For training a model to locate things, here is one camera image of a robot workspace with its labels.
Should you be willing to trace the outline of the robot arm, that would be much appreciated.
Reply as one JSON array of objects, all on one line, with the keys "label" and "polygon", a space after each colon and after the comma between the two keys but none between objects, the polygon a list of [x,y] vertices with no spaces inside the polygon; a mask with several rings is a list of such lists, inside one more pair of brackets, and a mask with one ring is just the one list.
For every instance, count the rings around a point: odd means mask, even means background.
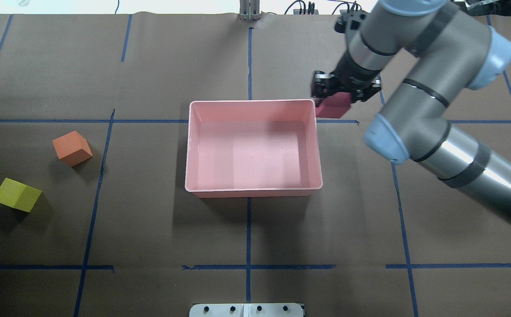
[{"label": "robot arm", "polygon": [[364,143],[393,164],[413,160],[511,225],[511,162],[442,116],[463,89],[484,88],[509,66],[511,42],[448,0],[379,0],[334,28],[346,50],[332,72],[312,76],[316,115],[340,118],[374,96],[380,72],[406,50],[417,63]]}]

